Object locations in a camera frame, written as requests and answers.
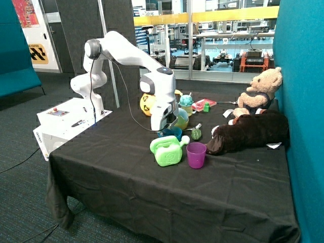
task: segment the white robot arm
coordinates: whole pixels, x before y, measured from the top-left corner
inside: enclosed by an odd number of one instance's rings
[[[103,114],[104,109],[100,95],[95,94],[93,89],[107,82],[102,71],[103,61],[115,59],[122,65],[144,66],[150,71],[141,77],[140,88],[144,93],[156,97],[151,108],[151,129],[160,131],[177,122],[178,104],[174,93],[176,81],[171,69],[162,66],[116,31],[108,32],[104,38],[87,41],[85,52],[84,68],[88,73],[73,78],[71,86],[88,101],[90,107],[93,103],[97,117]]]

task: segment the black marker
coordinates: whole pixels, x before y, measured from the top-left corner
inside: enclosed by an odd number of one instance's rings
[[[74,127],[76,127],[76,126],[79,126],[80,124],[82,124],[82,123],[84,123],[85,122],[85,120],[79,120],[77,123],[74,123],[73,125],[72,125],[72,127],[74,128]]]

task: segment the small green block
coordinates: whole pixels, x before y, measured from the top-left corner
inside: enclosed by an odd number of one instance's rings
[[[209,112],[211,110],[211,107],[209,106],[209,103],[206,102],[204,105],[204,112]]]

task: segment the dark brown plush dog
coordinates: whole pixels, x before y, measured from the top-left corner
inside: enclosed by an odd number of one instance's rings
[[[221,154],[246,147],[265,146],[285,142],[289,137],[287,118],[276,110],[263,110],[261,114],[241,115],[234,125],[219,126],[213,139],[206,144],[208,154]]]

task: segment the control box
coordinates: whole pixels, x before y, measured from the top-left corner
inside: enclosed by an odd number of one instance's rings
[[[95,123],[93,112],[87,107],[84,99],[72,98],[37,114],[40,126],[33,133],[46,161],[52,151]],[[110,113],[105,110],[96,122]]]

